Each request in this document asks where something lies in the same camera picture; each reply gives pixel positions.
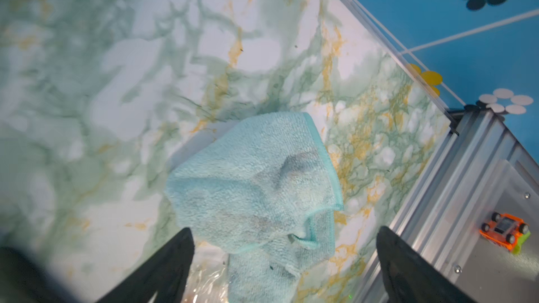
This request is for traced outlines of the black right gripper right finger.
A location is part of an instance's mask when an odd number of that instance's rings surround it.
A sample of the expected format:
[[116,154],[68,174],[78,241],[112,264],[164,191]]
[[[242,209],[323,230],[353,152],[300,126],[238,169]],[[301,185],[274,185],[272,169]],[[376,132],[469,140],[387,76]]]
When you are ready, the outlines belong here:
[[389,227],[376,236],[383,284],[389,302],[473,302]]

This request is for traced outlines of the light green microfiber cloth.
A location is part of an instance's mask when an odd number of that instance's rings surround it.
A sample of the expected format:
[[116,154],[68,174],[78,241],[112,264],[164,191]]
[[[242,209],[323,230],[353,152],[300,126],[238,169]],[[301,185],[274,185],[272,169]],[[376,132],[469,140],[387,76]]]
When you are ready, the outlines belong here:
[[335,252],[341,186],[312,117],[240,121],[170,172],[177,223],[227,253],[230,302],[291,302]]

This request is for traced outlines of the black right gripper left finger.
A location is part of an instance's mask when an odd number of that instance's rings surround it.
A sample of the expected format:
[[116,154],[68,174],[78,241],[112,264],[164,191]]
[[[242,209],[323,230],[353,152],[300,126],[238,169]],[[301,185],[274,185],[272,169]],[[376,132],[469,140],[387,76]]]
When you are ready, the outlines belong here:
[[100,302],[180,302],[195,254],[192,232],[182,229]]

